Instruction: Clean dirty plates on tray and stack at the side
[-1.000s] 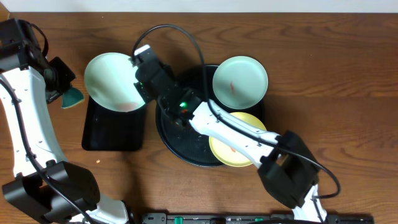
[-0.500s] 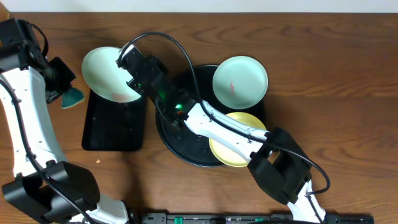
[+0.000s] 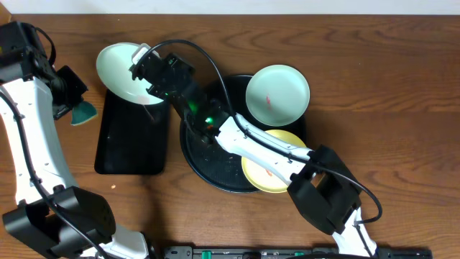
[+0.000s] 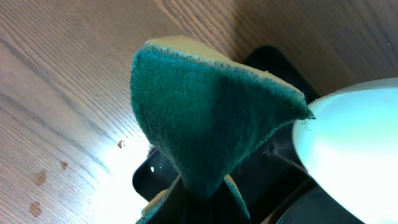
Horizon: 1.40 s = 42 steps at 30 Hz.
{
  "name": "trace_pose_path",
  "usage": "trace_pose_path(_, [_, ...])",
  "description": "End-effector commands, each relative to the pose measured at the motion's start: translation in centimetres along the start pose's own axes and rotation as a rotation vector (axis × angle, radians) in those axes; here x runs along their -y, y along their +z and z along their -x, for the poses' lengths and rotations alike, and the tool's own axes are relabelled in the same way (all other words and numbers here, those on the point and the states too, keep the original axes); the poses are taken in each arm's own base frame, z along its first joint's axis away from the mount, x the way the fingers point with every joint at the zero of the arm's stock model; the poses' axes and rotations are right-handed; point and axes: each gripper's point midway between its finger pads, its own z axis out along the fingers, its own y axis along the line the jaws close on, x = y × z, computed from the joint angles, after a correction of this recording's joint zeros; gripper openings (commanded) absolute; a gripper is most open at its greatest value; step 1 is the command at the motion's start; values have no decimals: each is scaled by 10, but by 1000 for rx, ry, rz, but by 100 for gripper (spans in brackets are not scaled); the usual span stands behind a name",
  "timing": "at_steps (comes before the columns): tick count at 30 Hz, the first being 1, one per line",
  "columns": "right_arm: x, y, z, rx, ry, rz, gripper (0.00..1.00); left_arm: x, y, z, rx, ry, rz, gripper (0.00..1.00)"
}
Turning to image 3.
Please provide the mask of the green sponge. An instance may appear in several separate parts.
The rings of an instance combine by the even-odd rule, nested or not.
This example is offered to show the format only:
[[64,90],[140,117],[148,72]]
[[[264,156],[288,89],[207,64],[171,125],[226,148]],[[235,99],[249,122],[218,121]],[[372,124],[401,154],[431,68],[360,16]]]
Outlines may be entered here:
[[87,101],[82,101],[72,109],[71,124],[78,126],[97,117],[98,112],[94,105]]

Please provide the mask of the light blue plate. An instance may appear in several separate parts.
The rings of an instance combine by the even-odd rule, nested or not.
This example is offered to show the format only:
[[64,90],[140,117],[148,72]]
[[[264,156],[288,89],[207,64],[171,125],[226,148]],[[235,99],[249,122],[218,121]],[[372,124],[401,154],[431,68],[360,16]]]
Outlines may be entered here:
[[272,127],[300,119],[310,102],[311,92],[304,75],[288,65],[270,65],[256,72],[245,93],[249,113]]
[[120,42],[105,47],[96,60],[98,76],[108,90],[125,101],[141,105],[160,104],[162,99],[147,93],[150,83],[144,79],[132,79],[132,54],[138,46],[132,42]]

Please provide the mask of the yellow plate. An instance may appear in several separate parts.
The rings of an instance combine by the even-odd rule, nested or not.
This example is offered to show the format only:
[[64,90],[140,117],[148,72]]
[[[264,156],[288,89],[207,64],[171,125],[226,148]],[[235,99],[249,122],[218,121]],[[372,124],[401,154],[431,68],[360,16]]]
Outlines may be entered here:
[[[266,133],[281,139],[289,144],[299,147],[306,147],[305,143],[296,135],[282,129],[270,129]],[[241,159],[241,167],[247,180],[256,188],[268,193],[284,193],[288,186],[276,177],[272,172],[262,166],[250,161],[247,158]]]

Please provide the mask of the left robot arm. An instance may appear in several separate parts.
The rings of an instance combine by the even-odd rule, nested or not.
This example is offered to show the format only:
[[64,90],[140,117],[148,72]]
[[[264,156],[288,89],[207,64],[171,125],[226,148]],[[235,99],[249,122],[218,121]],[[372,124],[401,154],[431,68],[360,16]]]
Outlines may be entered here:
[[55,69],[45,32],[24,22],[1,26],[1,118],[14,160],[16,209],[6,231],[45,258],[150,258],[141,232],[118,225],[104,197],[80,188],[55,128],[66,114],[96,114],[86,85],[67,66]]

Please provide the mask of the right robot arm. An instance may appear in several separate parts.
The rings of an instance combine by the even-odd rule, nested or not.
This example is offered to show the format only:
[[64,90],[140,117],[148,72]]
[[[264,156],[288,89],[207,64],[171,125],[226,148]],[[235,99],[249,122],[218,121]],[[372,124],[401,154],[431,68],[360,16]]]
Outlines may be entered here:
[[365,230],[359,195],[367,190],[330,148],[290,145],[248,122],[233,108],[210,100],[192,77],[193,68],[177,55],[154,51],[132,56],[134,79],[150,83],[148,94],[168,100],[195,136],[228,153],[247,158],[287,184],[299,213],[331,235],[341,255],[374,257],[377,245]]

